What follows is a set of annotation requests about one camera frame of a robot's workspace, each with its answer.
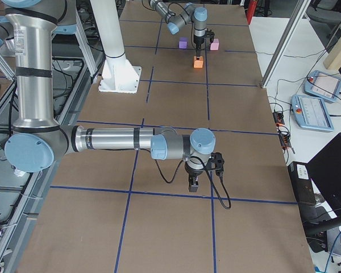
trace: table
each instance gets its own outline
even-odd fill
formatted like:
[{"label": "table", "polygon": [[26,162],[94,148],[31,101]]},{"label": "table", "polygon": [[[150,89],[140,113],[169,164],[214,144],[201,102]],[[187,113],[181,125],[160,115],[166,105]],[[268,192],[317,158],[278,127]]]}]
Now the table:
[{"label": "table", "polygon": [[[273,53],[287,22],[288,19],[284,18],[253,18],[250,30],[256,52]],[[301,20],[297,31],[292,37],[285,55],[307,56],[309,54],[314,54],[323,50],[324,47],[314,32],[309,21],[307,19],[303,19]],[[268,95],[271,97],[276,95],[278,79],[283,78],[294,81],[298,80],[299,78],[306,77],[306,74],[316,62],[319,55],[320,54],[317,54],[307,58],[293,58],[284,56],[267,86]],[[326,56],[327,54],[323,55],[314,69],[327,71],[323,66],[323,61]],[[270,59],[271,55],[258,53],[258,61],[262,74],[264,74]],[[338,73],[338,71],[328,71],[328,73],[334,74]],[[302,80],[297,83],[280,81],[278,88],[278,98],[280,100],[289,102],[293,94],[302,94],[302,88],[299,89],[301,83]],[[269,100],[270,102],[274,102],[273,98],[269,98]],[[289,106],[287,104],[281,104],[285,107],[285,109],[288,109]],[[327,108],[330,114],[341,114],[340,102],[327,104]],[[308,162],[315,154],[317,154],[320,149],[322,149],[330,140],[332,140],[336,134],[341,132],[341,118],[332,118],[335,131],[331,133],[324,133],[303,130],[296,124],[293,116],[289,119],[289,112],[284,113],[284,120],[287,127],[290,127],[292,133],[291,143],[295,151],[295,154],[289,151],[289,160],[287,164],[292,161]],[[325,206],[327,210],[331,210],[327,204],[323,204],[323,206]],[[320,269],[324,269],[327,255],[325,253],[311,253],[311,255],[313,257],[314,263],[317,264]],[[341,267],[336,266],[336,263],[330,265],[329,272],[333,272],[332,270],[335,270],[335,272],[341,270]]]},{"label": "table", "polygon": [[[21,272],[313,272],[244,8],[206,5],[219,51],[178,49],[157,14],[127,2],[120,19],[126,54],[143,67],[136,94],[92,86],[78,124],[213,130],[226,161],[233,207],[224,210],[207,178],[188,193],[171,185],[142,151],[85,151],[63,158]],[[177,162],[161,162],[166,176]]]}]

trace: screen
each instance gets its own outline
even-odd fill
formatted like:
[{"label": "screen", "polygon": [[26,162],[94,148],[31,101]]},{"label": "screen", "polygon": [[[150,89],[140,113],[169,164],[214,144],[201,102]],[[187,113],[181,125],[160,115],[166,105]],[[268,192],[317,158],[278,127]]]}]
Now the screen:
[{"label": "screen", "polygon": [[307,170],[331,208],[341,208],[341,133],[308,162]]},{"label": "screen", "polygon": [[307,125],[330,127],[322,102],[317,98],[300,97],[302,113]]},{"label": "screen", "polygon": [[316,80],[314,81],[315,85],[312,86],[312,91],[321,94],[327,98],[332,98],[332,94],[336,92],[339,81],[340,80],[338,78],[331,77],[323,73],[318,73],[316,76]]}]

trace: white table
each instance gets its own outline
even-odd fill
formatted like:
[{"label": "white table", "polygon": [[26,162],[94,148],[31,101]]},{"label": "white table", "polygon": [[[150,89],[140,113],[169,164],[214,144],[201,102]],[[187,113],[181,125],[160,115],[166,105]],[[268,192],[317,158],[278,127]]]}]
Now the white table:
[{"label": "white table", "polygon": [[[250,31],[256,52],[274,53],[287,23],[288,19],[286,18],[254,17],[250,25]],[[307,19],[303,19],[300,22],[300,25],[298,26],[297,31],[292,37],[284,54],[289,56],[307,56],[323,50],[324,47],[317,34],[314,32],[309,21]],[[265,70],[267,69],[272,58],[272,55],[267,55],[264,53],[257,54],[262,74],[265,73]],[[272,97],[276,95],[278,79],[282,78],[295,81],[306,77],[307,73],[315,64],[319,56],[320,54],[306,58],[293,58],[284,56],[267,86],[268,95]],[[313,70],[317,69],[329,74],[338,73],[338,71],[328,71],[323,66],[323,61],[327,56],[327,53],[324,54],[320,61],[315,65]],[[303,94],[303,86],[299,88],[302,83],[303,80],[297,83],[280,81],[277,98],[279,100],[290,102],[292,95],[296,93]],[[278,103],[283,106],[284,110],[289,109],[289,105],[279,101]],[[339,100],[333,104],[327,104],[327,108],[330,114],[341,114],[341,102]],[[331,119],[335,130],[331,133],[324,133],[301,129],[295,122],[293,115],[289,119],[289,112],[284,112],[284,120],[286,126],[290,127],[292,134],[291,143],[295,151],[294,154],[291,150],[289,150],[289,159],[287,164],[292,161],[308,162],[330,140],[332,140],[336,134],[341,132],[341,117],[335,117]],[[323,206],[327,211],[331,210],[326,202],[323,204]],[[325,269],[328,253],[316,254],[311,251],[311,256],[315,265],[323,271]],[[328,267],[329,273],[341,271],[341,266],[336,265],[341,261],[341,257],[334,257],[334,260],[335,263],[330,263]]]}]

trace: white pillar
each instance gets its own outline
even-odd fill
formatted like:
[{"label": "white pillar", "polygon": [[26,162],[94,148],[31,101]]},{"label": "white pillar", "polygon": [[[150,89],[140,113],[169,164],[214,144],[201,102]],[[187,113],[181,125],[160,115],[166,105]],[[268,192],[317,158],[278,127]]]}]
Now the white pillar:
[{"label": "white pillar", "polygon": [[91,0],[106,61],[99,91],[136,93],[141,67],[126,59],[115,0]]}]

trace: orange cube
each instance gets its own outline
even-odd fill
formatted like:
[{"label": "orange cube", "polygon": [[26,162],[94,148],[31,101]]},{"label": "orange cube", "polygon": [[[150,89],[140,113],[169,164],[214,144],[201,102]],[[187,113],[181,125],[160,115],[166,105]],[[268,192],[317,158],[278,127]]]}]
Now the orange cube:
[{"label": "orange cube", "polygon": [[203,57],[199,57],[197,60],[196,56],[193,56],[193,68],[202,68],[203,67]]}]

